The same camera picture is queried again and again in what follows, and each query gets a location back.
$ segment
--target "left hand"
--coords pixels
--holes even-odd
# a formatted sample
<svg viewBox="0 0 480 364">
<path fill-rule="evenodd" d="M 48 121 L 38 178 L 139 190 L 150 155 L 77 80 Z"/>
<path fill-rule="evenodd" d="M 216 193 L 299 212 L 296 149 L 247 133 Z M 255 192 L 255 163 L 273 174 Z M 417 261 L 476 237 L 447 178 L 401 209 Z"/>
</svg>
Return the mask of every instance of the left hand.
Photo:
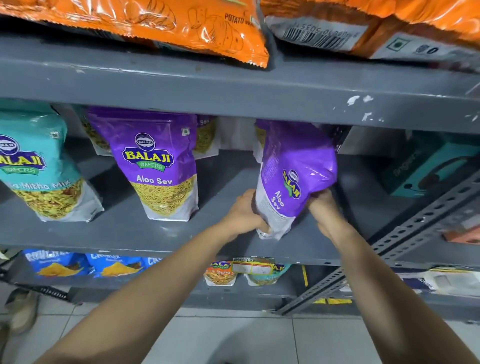
<svg viewBox="0 0 480 364">
<path fill-rule="evenodd" d="M 249 189 L 242 196 L 237 197 L 228 214 L 222 219 L 220 225 L 224 226 L 235 239 L 238 235 L 260 229 L 269 232 L 267 223 L 252 210 L 252 200 L 255 194 L 254 189 Z"/>
</svg>

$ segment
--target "teal headphone box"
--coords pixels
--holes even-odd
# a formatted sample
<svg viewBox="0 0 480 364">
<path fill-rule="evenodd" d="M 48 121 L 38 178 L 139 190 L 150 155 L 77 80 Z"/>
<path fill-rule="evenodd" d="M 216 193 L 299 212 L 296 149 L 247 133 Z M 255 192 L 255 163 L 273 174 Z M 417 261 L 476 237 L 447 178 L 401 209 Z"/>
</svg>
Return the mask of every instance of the teal headphone box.
<svg viewBox="0 0 480 364">
<path fill-rule="evenodd" d="M 402 155 L 382 173 L 388 194 L 422 197 L 480 153 L 477 135 L 414 131 Z"/>
</svg>

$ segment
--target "headset image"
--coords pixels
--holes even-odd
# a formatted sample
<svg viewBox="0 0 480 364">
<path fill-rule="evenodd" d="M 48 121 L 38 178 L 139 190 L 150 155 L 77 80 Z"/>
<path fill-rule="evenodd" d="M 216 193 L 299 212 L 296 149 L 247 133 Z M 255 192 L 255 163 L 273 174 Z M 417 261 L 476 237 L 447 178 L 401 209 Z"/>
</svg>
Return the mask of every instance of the headset image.
<svg viewBox="0 0 480 364">
<path fill-rule="evenodd" d="M 421 179 L 421 181 L 419 182 L 419 185 L 418 185 L 418 190 L 414 190 L 412 187 L 413 187 L 413 184 L 411 183 L 407 183 L 403 186 L 403 188 L 405 188 L 406 190 L 411 190 L 411 191 L 415 191 L 415 192 L 425 192 L 427 191 L 429 188 L 432 188 L 433 186 L 435 186 L 438 182 L 440 182 L 440 176 L 437 174 L 438 172 L 440 172 L 442 169 L 450 166 L 451 164 L 454 164 L 456 162 L 458 162 L 459 160 L 465 160 L 465 161 L 468 161 L 471 157 L 457 157 L 457 158 L 453 158 L 453 159 L 450 159 L 446 162 L 443 162 L 442 164 L 436 166 L 434 169 L 431 170 L 431 172 L 429 174 L 427 174 L 425 177 L 423 177 Z"/>
</svg>

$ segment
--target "hand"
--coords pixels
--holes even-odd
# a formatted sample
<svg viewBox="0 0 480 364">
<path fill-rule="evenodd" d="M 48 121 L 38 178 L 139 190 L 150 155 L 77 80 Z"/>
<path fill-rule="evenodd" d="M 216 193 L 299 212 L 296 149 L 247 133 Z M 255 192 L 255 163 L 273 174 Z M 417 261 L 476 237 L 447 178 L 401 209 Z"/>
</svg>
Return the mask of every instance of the hand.
<svg viewBox="0 0 480 364">
<path fill-rule="evenodd" d="M 333 240 L 332 235 L 335 234 L 335 231 L 341 229 L 342 224 L 347 223 L 340 214 L 329 188 L 312 194 L 307 206 L 317 220 L 318 228 L 322 234 L 330 240 Z"/>
<path fill-rule="evenodd" d="M 252 210 L 252 201 L 255 194 L 254 189 L 250 189 L 242 196 L 237 197 L 228 214 L 220 221 L 219 225 L 223 226 L 226 231 L 231 234 L 231 240 L 238 235 L 260 229 L 263 232 L 269 232 L 270 228 L 267 223 Z"/>
</svg>

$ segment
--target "right arm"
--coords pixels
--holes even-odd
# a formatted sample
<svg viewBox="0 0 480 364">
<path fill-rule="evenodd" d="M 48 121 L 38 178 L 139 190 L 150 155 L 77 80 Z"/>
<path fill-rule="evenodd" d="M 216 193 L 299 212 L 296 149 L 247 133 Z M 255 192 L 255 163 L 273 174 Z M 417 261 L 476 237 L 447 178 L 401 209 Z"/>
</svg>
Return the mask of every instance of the right arm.
<svg viewBox="0 0 480 364">
<path fill-rule="evenodd" d="M 355 303 L 383 363 L 479 363 L 341 216 L 331 191 L 313 197 L 309 209 L 340 253 Z"/>
</svg>

